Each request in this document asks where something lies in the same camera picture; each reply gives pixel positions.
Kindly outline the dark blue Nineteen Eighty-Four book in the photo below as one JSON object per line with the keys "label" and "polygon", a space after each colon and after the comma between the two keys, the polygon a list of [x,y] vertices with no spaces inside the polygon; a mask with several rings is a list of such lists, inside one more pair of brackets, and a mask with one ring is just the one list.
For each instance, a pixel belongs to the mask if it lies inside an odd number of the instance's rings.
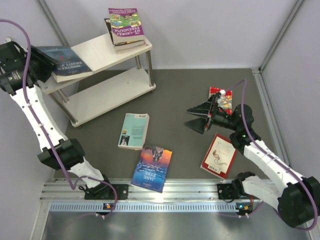
{"label": "dark blue Nineteen Eighty-Four book", "polygon": [[56,60],[56,65],[51,75],[57,83],[93,75],[90,67],[70,47],[38,46],[37,49]]}

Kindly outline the blue Jane Eyre book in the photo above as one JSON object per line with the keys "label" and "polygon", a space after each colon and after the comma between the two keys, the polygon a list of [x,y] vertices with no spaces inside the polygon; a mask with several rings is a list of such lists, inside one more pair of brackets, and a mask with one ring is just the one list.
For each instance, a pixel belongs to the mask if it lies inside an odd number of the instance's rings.
{"label": "blue Jane Eyre book", "polygon": [[131,185],[162,193],[172,154],[171,150],[145,145],[134,170]]}

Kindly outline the black treehouse book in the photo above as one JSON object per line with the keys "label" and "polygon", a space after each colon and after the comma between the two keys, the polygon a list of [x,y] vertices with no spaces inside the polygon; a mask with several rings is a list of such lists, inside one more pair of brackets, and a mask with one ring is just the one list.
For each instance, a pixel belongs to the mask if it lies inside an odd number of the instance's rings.
{"label": "black treehouse book", "polygon": [[115,44],[114,38],[113,38],[113,31],[112,31],[112,26],[111,26],[111,21],[110,21],[110,19],[109,19],[109,18],[105,18],[105,19],[104,19],[104,23],[105,23],[106,28],[107,28],[107,30],[108,30],[108,34],[109,34],[109,36],[110,36],[112,45],[115,47],[116,44]]}

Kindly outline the purple storey treehouse book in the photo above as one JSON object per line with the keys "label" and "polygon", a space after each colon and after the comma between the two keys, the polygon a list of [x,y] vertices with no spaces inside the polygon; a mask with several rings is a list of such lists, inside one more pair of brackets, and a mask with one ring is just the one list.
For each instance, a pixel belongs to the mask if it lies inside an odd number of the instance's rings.
{"label": "purple storey treehouse book", "polygon": [[136,8],[108,8],[111,34],[116,45],[144,41],[145,34]]}

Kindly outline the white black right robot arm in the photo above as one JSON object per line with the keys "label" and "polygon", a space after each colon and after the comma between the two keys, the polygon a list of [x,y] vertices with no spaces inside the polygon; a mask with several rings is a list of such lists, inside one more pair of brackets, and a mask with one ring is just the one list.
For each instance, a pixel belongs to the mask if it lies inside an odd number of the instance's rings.
{"label": "white black right robot arm", "polygon": [[305,177],[289,167],[272,152],[252,128],[254,116],[245,103],[227,113],[219,106],[221,93],[215,93],[205,102],[187,109],[196,116],[184,125],[203,134],[211,126],[232,130],[231,144],[271,180],[266,183],[252,172],[242,172],[232,181],[233,192],[238,198],[252,195],[269,206],[291,228],[313,220],[315,227],[320,215],[320,183],[311,176]]}

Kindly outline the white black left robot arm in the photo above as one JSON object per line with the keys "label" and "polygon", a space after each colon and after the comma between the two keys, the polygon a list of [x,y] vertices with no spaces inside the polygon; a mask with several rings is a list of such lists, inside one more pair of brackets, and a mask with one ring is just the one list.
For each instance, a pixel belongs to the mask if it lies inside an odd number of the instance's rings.
{"label": "white black left robot arm", "polygon": [[19,105],[31,124],[41,149],[40,162],[62,170],[67,178],[75,174],[85,182],[87,200],[114,197],[108,178],[85,158],[77,139],[67,138],[55,123],[43,99],[38,82],[47,81],[57,61],[31,46],[24,50],[14,41],[0,46],[0,88]]}

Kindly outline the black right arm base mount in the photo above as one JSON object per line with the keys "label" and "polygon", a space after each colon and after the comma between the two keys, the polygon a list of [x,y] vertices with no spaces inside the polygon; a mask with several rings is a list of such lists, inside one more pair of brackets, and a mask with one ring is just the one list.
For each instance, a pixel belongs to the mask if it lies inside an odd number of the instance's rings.
{"label": "black right arm base mount", "polygon": [[250,200],[254,201],[254,197],[245,193],[241,186],[233,183],[219,183],[217,184],[218,199],[231,203],[234,200]]}

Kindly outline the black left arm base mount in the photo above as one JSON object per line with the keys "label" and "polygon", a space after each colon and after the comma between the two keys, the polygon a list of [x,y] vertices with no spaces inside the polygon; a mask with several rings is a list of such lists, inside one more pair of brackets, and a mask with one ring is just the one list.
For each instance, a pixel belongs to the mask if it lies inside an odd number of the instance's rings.
{"label": "black left arm base mount", "polygon": [[[117,193],[118,200],[127,200],[129,193],[129,185],[128,184],[112,184],[113,188]],[[114,200],[115,193],[112,188],[103,183],[98,184],[95,187],[88,188],[85,186],[79,187],[80,190],[84,191],[84,199],[85,200]]]}

